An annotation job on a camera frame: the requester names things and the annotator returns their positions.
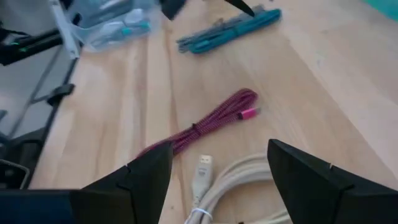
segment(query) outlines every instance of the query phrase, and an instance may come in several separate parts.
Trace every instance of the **cable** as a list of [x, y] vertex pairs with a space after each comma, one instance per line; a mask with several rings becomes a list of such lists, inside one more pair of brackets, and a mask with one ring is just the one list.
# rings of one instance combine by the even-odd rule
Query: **cable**
[[241, 35], [258, 30], [278, 21], [282, 15], [280, 9], [264, 10], [262, 5], [253, 8], [255, 16], [239, 15], [221, 25], [215, 25], [211, 29], [204, 30], [190, 37], [183, 37], [177, 41], [180, 52], [191, 51], [201, 54], [223, 45]]
[[[227, 191], [241, 184], [265, 180], [272, 180], [271, 169], [265, 154], [250, 155], [232, 163], [218, 175], [214, 184], [203, 196], [199, 206], [193, 209], [193, 212], [186, 220], [185, 224], [209, 224], [211, 216], [200, 212], [200, 210], [204, 210], [211, 214], [215, 209], [218, 200]], [[252, 223], [244, 223], [280, 224], [288, 220], [290, 220], [289, 214], [287, 213], [287, 210], [284, 209], [262, 220]]]
[[196, 124], [192, 124], [191, 128], [145, 148], [138, 157], [166, 141], [173, 142], [173, 153], [177, 155], [200, 137], [226, 124], [237, 120], [249, 119], [257, 115], [260, 112], [259, 109], [251, 108], [256, 99], [257, 93], [247, 88], [241, 89], [220, 104], [209, 115]]

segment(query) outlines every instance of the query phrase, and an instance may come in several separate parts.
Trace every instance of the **white cable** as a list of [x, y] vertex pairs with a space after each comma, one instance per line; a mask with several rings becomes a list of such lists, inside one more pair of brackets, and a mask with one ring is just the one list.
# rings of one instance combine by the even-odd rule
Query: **white cable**
[[[206, 166], [206, 170], [211, 172], [212, 166]], [[206, 213], [213, 213], [218, 200], [227, 191], [241, 184], [267, 180], [272, 180], [272, 174], [265, 154], [250, 155], [232, 163], [219, 174], [206, 194], [203, 197], [200, 195], [201, 200], [199, 203], [196, 202], [197, 207], [192, 210], [185, 224], [210, 224], [211, 215], [206, 215]], [[202, 193], [199, 189], [206, 191], [205, 188], [208, 188], [206, 187], [208, 184], [207, 182], [205, 184], [197, 184], [199, 182], [201, 181], [195, 176], [192, 187], [196, 192]], [[245, 222], [245, 224], [280, 224], [288, 220], [290, 220], [290, 217], [285, 209], [265, 219], [253, 223]]]

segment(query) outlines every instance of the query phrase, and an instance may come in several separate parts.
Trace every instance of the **wooden tabletop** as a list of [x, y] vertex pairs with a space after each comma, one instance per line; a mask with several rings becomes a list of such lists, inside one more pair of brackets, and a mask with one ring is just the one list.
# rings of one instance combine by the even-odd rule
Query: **wooden tabletop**
[[[162, 29], [100, 54], [83, 52], [31, 188], [80, 188], [177, 133], [246, 87], [262, 114], [204, 137], [174, 159], [161, 223], [183, 223], [200, 154], [216, 172], [277, 138], [398, 189], [398, 23], [362, 1], [247, 0], [281, 8], [278, 24], [203, 55], [175, 41], [240, 12], [189, 0]], [[283, 207], [273, 183], [225, 196], [218, 222], [257, 220]]]

